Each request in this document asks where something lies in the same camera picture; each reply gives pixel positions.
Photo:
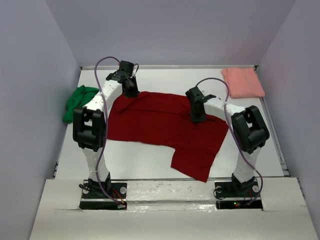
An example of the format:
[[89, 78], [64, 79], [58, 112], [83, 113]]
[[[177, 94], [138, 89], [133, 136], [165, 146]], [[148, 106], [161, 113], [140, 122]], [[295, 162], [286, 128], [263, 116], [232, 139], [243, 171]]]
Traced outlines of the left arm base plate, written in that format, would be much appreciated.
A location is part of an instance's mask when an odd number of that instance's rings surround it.
[[122, 211], [127, 209], [128, 184], [124, 181], [112, 181], [111, 190], [106, 196], [100, 187], [90, 188], [89, 182], [79, 184], [82, 190], [79, 208], [81, 210]]

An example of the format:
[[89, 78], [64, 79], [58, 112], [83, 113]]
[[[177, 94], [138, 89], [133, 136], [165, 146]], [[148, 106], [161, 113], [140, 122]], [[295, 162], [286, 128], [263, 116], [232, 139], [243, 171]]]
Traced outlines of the red t shirt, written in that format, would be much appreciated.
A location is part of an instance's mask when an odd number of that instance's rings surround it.
[[192, 122], [185, 96], [144, 91], [138, 97], [121, 95], [114, 101], [107, 137], [173, 148], [171, 167], [205, 183], [228, 130], [227, 123], [215, 116]]

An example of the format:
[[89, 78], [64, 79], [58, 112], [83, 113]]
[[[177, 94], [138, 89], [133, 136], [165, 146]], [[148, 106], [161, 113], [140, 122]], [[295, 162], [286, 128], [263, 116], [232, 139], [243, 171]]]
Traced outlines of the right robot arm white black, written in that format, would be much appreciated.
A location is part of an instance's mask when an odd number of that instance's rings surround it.
[[221, 100], [215, 95], [205, 96], [195, 86], [185, 93], [190, 102], [190, 115], [194, 123], [204, 122], [207, 116], [226, 122], [238, 148], [236, 167], [230, 181], [215, 184], [218, 200], [249, 196], [253, 200], [261, 194], [263, 183], [258, 183], [261, 173], [256, 168], [258, 155], [270, 138], [270, 132], [258, 107], [242, 107]]

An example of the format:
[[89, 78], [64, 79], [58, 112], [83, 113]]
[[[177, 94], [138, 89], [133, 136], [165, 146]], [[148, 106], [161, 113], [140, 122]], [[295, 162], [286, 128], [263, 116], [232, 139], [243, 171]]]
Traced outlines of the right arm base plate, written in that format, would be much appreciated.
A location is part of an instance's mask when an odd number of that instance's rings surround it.
[[214, 183], [213, 196], [216, 198], [217, 210], [242, 210], [257, 209], [262, 210], [261, 197], [258, 196], [259, 184], [253, 184], [244, 190], [236, 191], [232, 188], [231, 181], [218, 181]]

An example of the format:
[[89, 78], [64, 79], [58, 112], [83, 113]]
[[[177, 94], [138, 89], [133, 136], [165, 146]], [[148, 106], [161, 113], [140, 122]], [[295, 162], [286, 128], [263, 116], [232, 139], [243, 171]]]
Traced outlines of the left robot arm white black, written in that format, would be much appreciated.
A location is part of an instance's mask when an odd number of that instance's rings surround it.
[[118, 62], [118, 70], [110, 73], [104, 84], [98, 78], [97, 68], [99, 64], [109, 59], [100, 59], [94, 67], [94, 77], [98, 86], [98, 93], [82, 107], [76, 107], [73, 111], [73, 140], [81, 148], [87, 162], [89, 177], [85, 190], [107, 197], [111, 196], [112, 182], [110, 171], [104, 159], [104, 150], [108, 135], [108, 112], [113, 103], [120, 96], [136, 98], [140, 94], [136, 74], [139, 64], [121, 60]]

